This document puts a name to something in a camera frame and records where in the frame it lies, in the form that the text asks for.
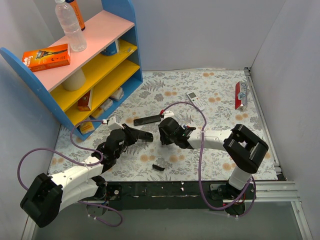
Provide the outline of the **black TV remote with buttons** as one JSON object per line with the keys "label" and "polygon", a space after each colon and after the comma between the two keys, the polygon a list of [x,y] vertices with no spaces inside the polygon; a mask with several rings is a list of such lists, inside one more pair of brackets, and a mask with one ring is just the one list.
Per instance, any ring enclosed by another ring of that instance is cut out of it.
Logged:
{"label": "black TV remote with buttons", "polygon": [[143,131],[140,129],[132,128],[132,127],[127,127],[130,135],[135,139],[135,140],[142,140],[145,142],[153,142],[154,141],[154,136],[151,132]]}

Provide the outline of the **black battery cover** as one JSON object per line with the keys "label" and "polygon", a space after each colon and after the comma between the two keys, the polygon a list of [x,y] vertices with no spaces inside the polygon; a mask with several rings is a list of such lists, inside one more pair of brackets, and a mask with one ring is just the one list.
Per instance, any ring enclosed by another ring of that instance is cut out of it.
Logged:
{"label": "black battery cover", "polygon": [[153,164],[153,165],[152,165],[152,168],[153,168],[154,170],[160,171],[160,172],[163,172],[163,171],[165,170],[164,167],[158,166],[158,165],[156,165],[156,164]]}

